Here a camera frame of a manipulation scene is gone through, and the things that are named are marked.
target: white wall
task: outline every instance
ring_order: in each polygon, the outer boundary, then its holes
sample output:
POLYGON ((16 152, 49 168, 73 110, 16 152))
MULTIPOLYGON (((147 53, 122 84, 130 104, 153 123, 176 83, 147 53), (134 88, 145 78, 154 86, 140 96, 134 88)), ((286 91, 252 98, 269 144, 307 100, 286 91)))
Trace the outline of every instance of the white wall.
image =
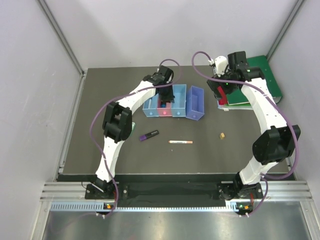
MULTIPOLYGON (((296 0, 46 0, 81 66, 156 66, 194 52, 266 55, 296 0)), ((199 58, 198 64, 207 64, 199 58)))
POLYGON ((31 233, 79 82, 35 0, 0 1, 0 239, 31 233))
POLYGON ((320 212, 320 1, 307 0, 270 61, 284 98, 280 107, 301 128, 299 176, 320 212))

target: black cable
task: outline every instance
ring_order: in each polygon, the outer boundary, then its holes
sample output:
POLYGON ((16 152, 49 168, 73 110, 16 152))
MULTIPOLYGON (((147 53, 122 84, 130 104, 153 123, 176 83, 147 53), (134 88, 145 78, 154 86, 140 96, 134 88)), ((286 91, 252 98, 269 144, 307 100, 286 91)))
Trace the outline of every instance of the black cable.
POLYGON ((85 190, 87 190, 87 189, 84 187, 84 182, 83 182, 83 181, 81 182, 81 186, 82 186, 85 190))
POLYGON ((229 64, 227 64, 227 65, 225 66, 224 73, 227 72, 227 68, 228 68, 228 67, 229 67, 229 64))

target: metal floor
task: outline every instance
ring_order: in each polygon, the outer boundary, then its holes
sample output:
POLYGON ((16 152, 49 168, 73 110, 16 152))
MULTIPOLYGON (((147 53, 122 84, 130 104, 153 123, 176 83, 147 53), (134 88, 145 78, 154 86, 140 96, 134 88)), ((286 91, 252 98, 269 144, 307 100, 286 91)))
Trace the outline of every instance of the metal floor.
MULTIPOLYGON (((178 68, 172 67, 175 76, 178 68)), ((191 66, 183 66, 179 84, 204 88, 205 115, 199 121, 187 118, 147 118, 142 108, 133 115, 136 127, 121 148, 116 173, 237 173, 252 157, 252 144, 260 136, 256 116, 250 110, 224 112, 191 66), (159 130, 159 135, 140 142, 139 136, 159 130), (169 140, 188 140, 193 144, 169 144, 169 140)), ((211 75, 208 66, 199 69, 211 75)), ((71 141, 64 165, 64 174, 94 174, 100 163, 100 153, 89 136, 89 127, 97 111, 111 98, 129 93, 141 79, 153 74, 156 67, 90 68, 75 119, 71 141)), ((98 118, 93 135, 103 146, 102 120, 98 118)), ((271 172, 286 173, 285 162, 271 172)))
POLYGON ((250 218, 233 212, 115 212, 105 220, 50 212, 43 240, 311 240, 299 202, 265 202, 250 218))

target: white marker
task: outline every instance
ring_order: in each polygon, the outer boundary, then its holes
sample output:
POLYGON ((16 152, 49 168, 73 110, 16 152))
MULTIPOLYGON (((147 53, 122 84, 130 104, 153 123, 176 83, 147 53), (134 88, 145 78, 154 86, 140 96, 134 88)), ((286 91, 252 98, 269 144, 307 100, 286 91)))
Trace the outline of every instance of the white marker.
POLYGON ((169 141, 170 144, 193 144, 193 141, 169 141))

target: purple highlighter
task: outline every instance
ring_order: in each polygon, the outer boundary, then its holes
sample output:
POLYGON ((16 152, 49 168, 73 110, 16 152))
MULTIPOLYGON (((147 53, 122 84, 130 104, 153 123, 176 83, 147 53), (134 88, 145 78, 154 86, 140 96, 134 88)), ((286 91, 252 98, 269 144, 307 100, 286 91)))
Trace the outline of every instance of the purple highlighter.
POLYGON ((142 141, 147 140, 147 139, 149 139, 149 138, 152 138, 152 137, 154 137, 154 136, 156 136, 156 135, 158 135, 158 134, 159 134, 159 131, 158 131, 158 130, 154 130, 154 131, 149 132, 149 133, 147 133, 147 134, 145 134, 145 135, 142 135, 142 136, 140 137, 140 141, 142 142, 142 141))

